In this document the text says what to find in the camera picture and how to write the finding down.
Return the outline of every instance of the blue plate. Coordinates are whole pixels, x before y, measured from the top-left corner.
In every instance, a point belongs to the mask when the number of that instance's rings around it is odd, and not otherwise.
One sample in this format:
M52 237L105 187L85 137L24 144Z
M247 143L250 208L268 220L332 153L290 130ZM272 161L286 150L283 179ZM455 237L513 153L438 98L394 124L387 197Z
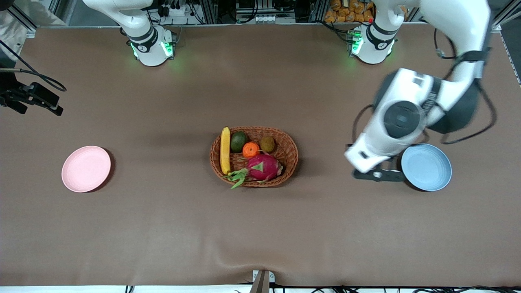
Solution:
M440 190L452 178L449 158L434 145L426 143L410 146L403 152L402 172L412 185L425 191Z

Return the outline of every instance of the avocado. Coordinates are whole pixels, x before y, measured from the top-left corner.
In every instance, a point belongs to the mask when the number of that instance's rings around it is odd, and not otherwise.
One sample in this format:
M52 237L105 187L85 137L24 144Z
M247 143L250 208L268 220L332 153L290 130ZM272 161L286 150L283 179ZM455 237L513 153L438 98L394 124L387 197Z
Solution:
M231 136L230 148L233 153L242 152L242 147L246 144L247 137L243 131L237 131Z
M275 140L271 136L265 136L261 139L260 149L271 153L275 149Z

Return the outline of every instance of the cable connector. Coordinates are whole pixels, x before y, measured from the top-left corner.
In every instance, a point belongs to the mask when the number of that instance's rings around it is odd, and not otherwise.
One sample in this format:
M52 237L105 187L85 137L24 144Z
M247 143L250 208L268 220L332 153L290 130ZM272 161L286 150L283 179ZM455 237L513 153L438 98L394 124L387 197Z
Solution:
M444 58L445 57L445 52L442 49L437 48L436 49L436 55L438 55L438 57L440 57L440 58Z

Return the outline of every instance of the brown table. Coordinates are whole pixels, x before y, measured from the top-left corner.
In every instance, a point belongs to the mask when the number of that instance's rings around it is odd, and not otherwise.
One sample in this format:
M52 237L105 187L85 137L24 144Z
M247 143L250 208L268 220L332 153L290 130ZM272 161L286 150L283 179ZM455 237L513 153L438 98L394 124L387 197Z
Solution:
M176 59L148 68L116 29L39 30L23 57L68 87L65 111L0 111L0 284L231 284L266 268L284 285L521 285L521 90L500 35L483 81L498 124L442 147L445 189L355 180L343 157L386 74L445 74L432 32L404 26L370 66L320 26L188 28ZM480 105L453 138L488 123ZM292 179L230 191L208 162L225 125L289 133ZM110 150L116 170L78 194L60 171L84 145Z

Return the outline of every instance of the banana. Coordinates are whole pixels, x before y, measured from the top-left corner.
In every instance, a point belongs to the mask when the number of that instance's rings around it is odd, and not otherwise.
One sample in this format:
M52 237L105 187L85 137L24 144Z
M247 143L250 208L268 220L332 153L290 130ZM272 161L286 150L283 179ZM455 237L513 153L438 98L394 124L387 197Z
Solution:
M230 169L230 129L225 127L221 132L221 171L224 175L231 172Z

